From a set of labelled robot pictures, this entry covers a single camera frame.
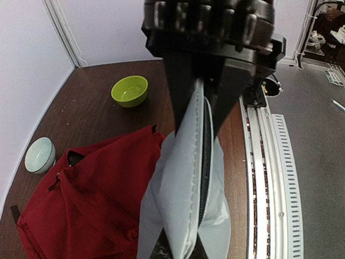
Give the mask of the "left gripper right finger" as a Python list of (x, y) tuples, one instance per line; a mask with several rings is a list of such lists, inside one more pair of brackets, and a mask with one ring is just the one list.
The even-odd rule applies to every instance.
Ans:
[(196, 244), (192, 251), (192, 259), (208, 259), (207, 253), (204, 249), (204, 246), (202, 244), (202, 240), (199, 234), (197, 234)]

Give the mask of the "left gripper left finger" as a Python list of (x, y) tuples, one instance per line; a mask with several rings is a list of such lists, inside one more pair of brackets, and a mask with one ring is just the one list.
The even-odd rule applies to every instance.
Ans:
[(171, 252), (164, 228), (161, 230), (161, 233), (150, 255), (150, 259), (173, 259), (173, 254)]

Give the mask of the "grey pouch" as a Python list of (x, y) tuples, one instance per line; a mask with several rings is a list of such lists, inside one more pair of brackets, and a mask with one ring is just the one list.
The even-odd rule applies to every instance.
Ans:
[(150, 258), (162, 229), (173, 258), (192, 258), (199, 234), (208, 258), (226, 258), (231, 219), (225, 197), (224, 153), (213, 133), (201, 79), (194, 82), (180, 128), (162, 143), (141, 202), (138, 258)]

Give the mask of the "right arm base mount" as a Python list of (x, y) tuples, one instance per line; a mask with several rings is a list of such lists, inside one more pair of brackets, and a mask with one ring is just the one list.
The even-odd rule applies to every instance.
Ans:
[(255, 78), (251, 86), (242, 95), (246, 108), (262, 108), (267, 106), (266, 98), (276, 97), (282, 92), (281, 82), (275, 74), (266, 78)]

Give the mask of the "red backpack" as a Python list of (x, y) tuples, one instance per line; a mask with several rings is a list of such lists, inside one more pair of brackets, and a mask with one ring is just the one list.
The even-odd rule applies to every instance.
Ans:
[(141, 200), (163, 141), (147, 126), (66, 151), (17, 221), (28, 258), (135, 258)]

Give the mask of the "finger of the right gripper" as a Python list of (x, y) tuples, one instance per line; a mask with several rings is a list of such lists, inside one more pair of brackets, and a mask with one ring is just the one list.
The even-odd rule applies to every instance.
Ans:
[(256, 66), (243, 60), (226, 58), (216, 83), (213, 101), (213, 133), (217, 135), (245, 88), (253, 82)]
[(177, 134), (194, 91), (196, 78), (192, 71), (192, 55), (165, 50), (163, 61)]

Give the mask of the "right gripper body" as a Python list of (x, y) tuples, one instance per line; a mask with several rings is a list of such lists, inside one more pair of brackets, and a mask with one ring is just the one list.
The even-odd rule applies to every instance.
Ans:
[(168, 51), (244, 60), (268, 77), (286, 54), (273, 1), (145, 1), (142, 31), (154, 57)]

